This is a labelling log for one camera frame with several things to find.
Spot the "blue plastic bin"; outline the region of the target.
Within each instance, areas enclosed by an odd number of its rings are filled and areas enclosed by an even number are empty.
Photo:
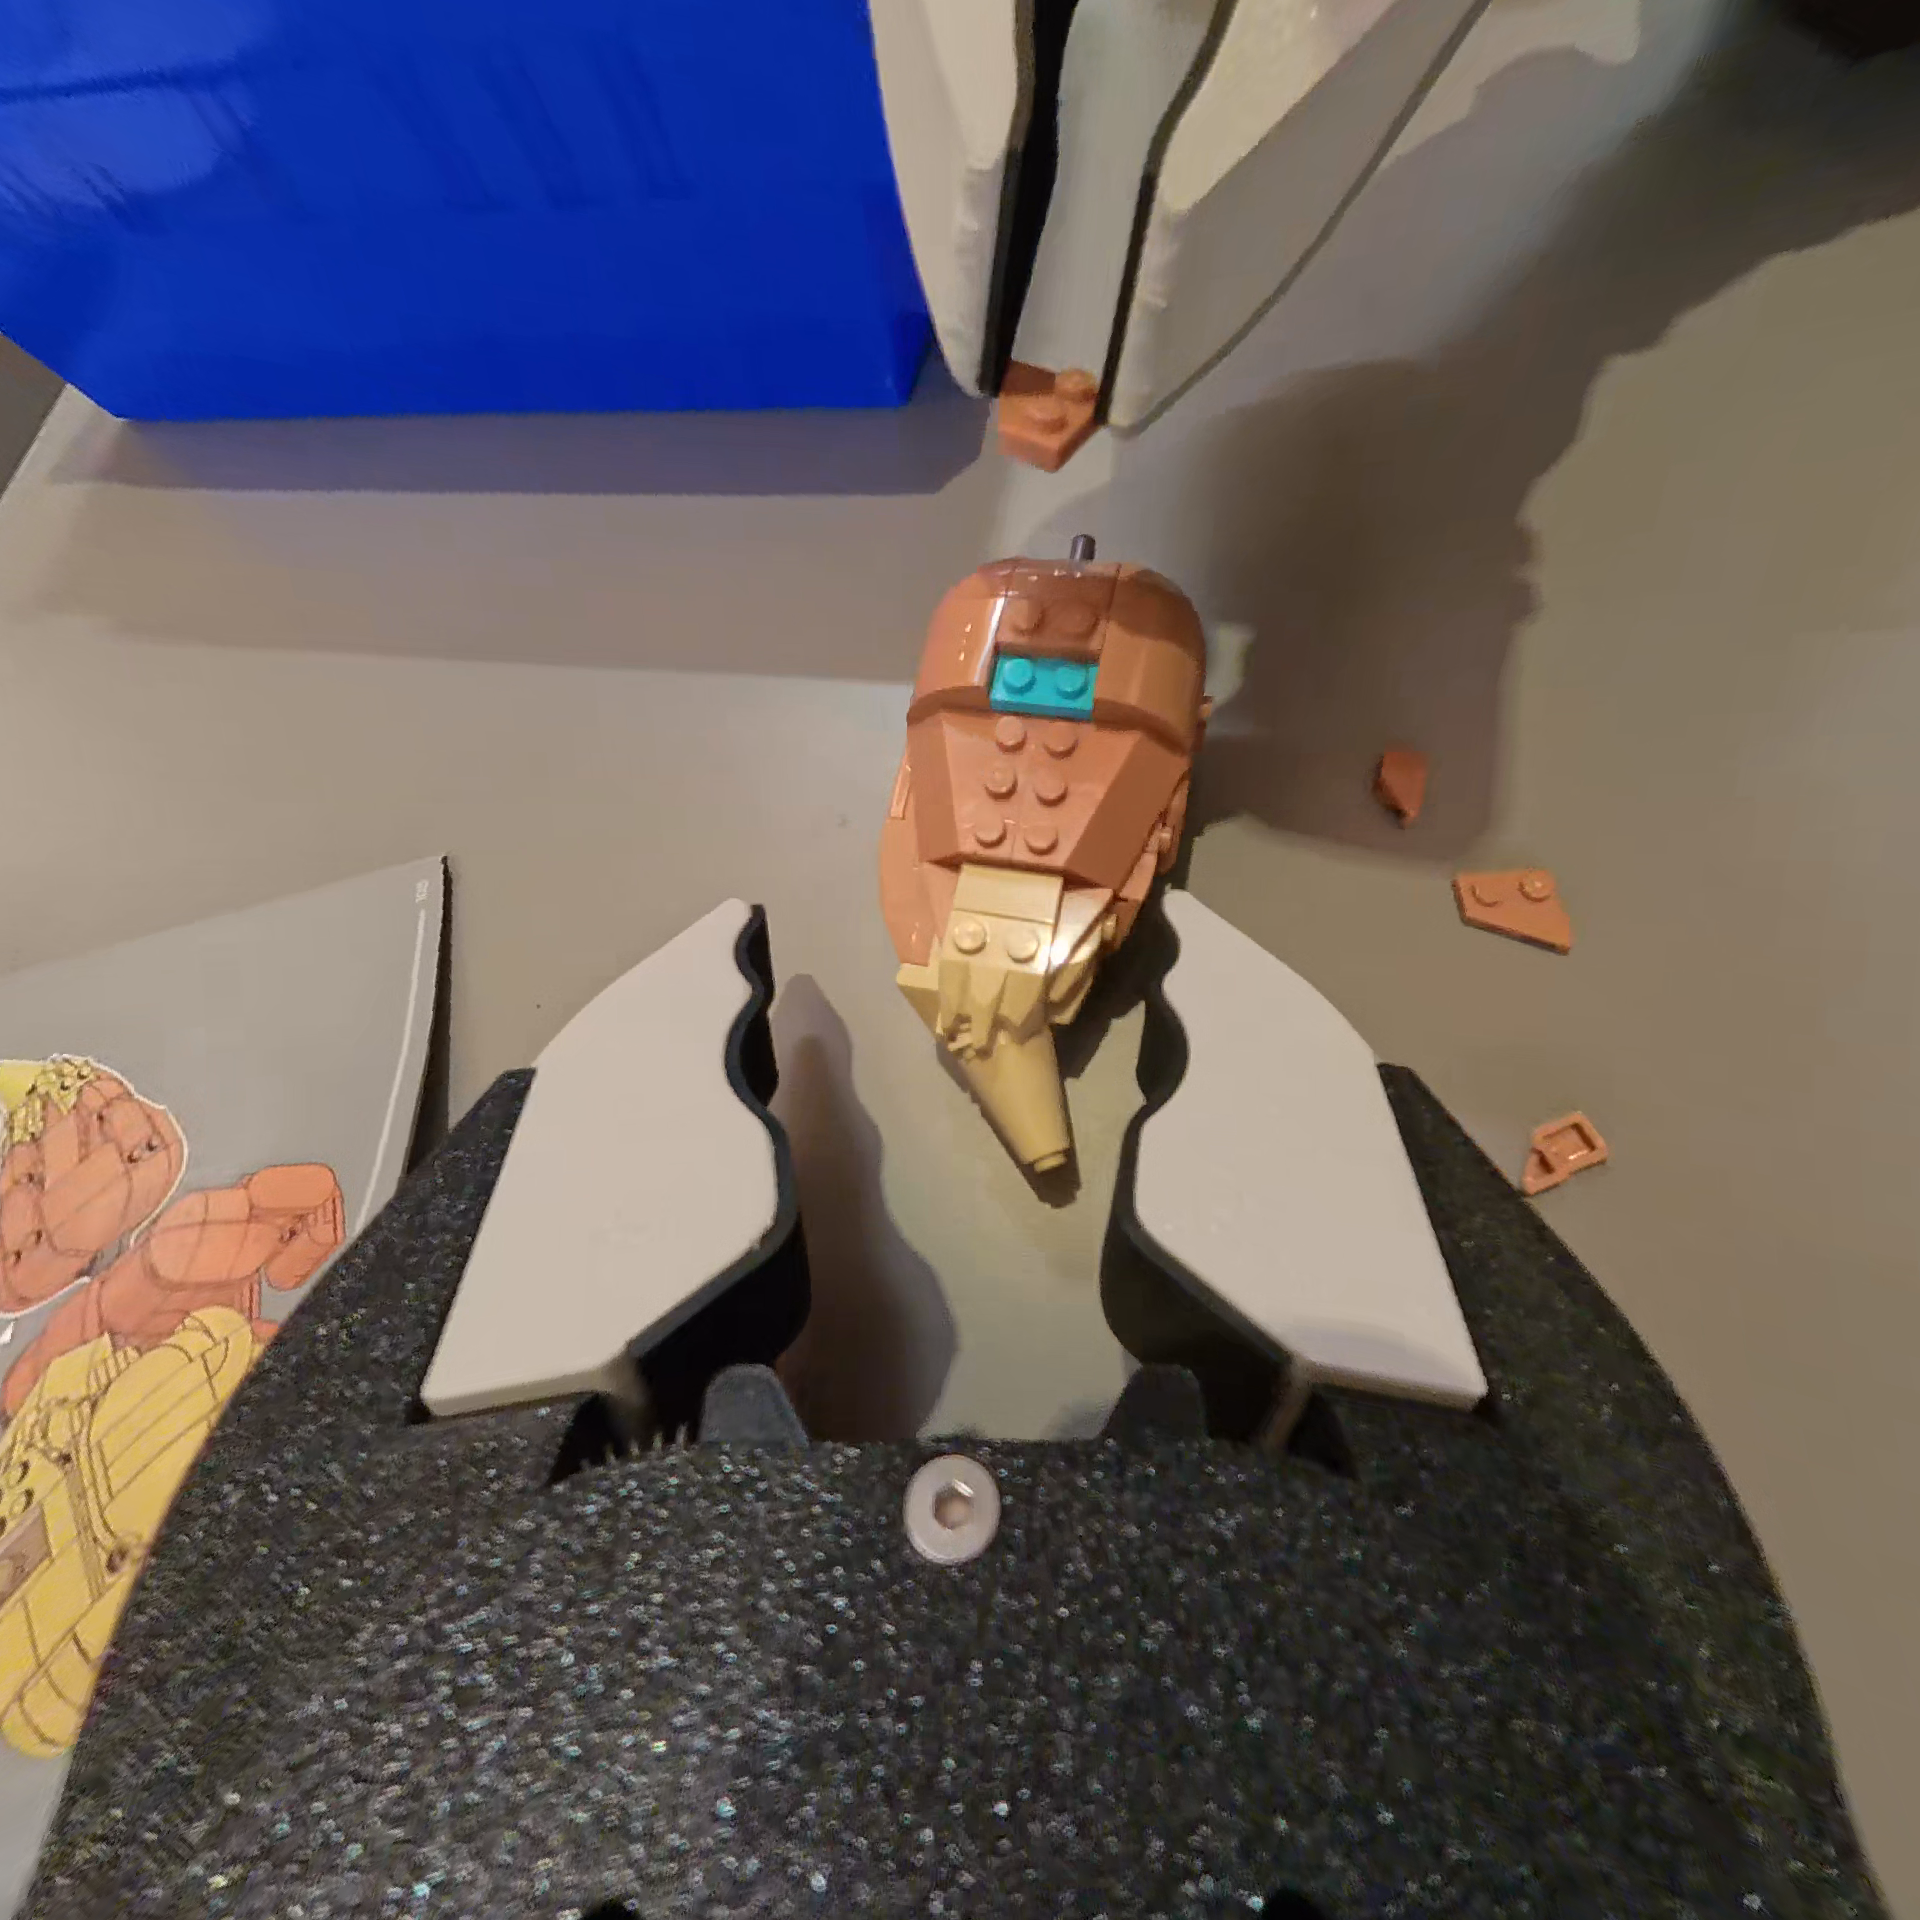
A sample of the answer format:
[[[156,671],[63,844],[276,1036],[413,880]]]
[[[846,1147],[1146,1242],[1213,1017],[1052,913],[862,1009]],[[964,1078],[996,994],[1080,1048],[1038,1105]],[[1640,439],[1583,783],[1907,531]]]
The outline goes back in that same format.
[[[5,2],[5,335],[136,423],[902,404],[839,2]]]

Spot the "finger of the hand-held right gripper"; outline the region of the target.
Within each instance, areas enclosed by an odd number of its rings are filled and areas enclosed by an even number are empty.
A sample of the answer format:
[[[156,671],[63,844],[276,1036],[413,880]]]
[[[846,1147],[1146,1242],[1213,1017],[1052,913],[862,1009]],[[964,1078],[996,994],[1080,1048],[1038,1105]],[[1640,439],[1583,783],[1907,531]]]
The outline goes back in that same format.
[[[1139,434],[1298,279],[1483,2],[1219,4],[1150,146],[1100,379]]]
[[[1052,188],[1075,2],[870,2],[907,243],[950,378],[996,398]]]

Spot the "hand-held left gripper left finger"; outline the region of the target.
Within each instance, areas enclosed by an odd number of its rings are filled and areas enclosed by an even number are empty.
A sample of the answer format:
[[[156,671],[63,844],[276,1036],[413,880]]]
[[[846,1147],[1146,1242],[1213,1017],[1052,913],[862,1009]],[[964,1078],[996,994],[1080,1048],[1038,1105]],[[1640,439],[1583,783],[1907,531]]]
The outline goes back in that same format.
[[[622,1422],[693,1422],[715,1374],[794,1344],[806,1252],[772,993],[764,911],[727,899],[542,1048],[424,1412],[600,1396]]]

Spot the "orange brick claw model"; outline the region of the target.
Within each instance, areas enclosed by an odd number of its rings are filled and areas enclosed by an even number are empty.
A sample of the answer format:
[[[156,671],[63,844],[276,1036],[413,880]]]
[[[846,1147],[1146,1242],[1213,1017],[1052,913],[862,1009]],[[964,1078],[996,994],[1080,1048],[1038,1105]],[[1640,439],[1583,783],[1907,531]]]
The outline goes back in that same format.
[[[1206,680],[1186,593],[1088,535],[973,570],[927,625],[880,915],[901,998],[1039,1184],[1075,1152],[1055,1031],[1183,849]]]

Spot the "grey desk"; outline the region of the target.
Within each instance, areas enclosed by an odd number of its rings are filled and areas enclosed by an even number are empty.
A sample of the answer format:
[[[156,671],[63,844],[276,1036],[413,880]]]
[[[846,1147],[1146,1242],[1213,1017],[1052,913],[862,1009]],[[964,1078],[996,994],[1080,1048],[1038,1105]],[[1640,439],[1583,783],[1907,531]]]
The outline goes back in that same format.
[[[1213,625],[1183,888],[1415,1071],[1676,1382],[1915,1915],[1915,51],[1779,4],[1491,4],[1231,356],[1042,475],[927,368],[859,416],[135,427],[5,494],[5,971],[413,857],[463,1114],[765,905],[820,1436],[1091,1428],[1139,970],[1039,1201],[875,886],[942,593],[1091,534]],[[1429,758],[1421,819],[1375,802]],[[1547,870],[1571,954],[1463,927]]]

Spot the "orange square tile brick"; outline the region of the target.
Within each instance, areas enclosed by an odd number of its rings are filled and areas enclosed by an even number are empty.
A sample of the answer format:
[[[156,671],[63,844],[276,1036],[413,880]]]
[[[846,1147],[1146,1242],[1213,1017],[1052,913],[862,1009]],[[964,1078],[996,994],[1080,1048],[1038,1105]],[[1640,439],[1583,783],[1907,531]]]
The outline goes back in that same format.
[[[1526,1198],[1542,1196],[1568,1184],[1582,1171],[1605,1167],[1608,1159],[1608,1144],[1583,1111],[1542,1121],[1526,1136],[1520,1192]]]

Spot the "grey instruction booklet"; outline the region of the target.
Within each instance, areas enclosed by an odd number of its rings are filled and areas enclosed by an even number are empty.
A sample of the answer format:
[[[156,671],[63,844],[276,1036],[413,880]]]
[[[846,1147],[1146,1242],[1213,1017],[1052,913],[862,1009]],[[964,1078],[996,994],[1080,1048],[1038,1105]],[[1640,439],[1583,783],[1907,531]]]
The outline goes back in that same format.
[[[5,1762],[80,1738],[215,1425],[392,1196],[440,855],[5,979]]]

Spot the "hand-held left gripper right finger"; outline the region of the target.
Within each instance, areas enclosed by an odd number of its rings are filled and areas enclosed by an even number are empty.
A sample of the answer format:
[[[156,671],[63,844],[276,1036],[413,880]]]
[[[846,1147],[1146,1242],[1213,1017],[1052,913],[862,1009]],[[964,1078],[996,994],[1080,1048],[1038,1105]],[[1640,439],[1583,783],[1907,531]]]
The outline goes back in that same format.
[[[1488,1382],[1375,1052],[1194,895],[1167,890],[1158,923],[1108,1273],[1135,1259],[1275,1363],[1280,1408],[1316,1387],[1477,1408]]]

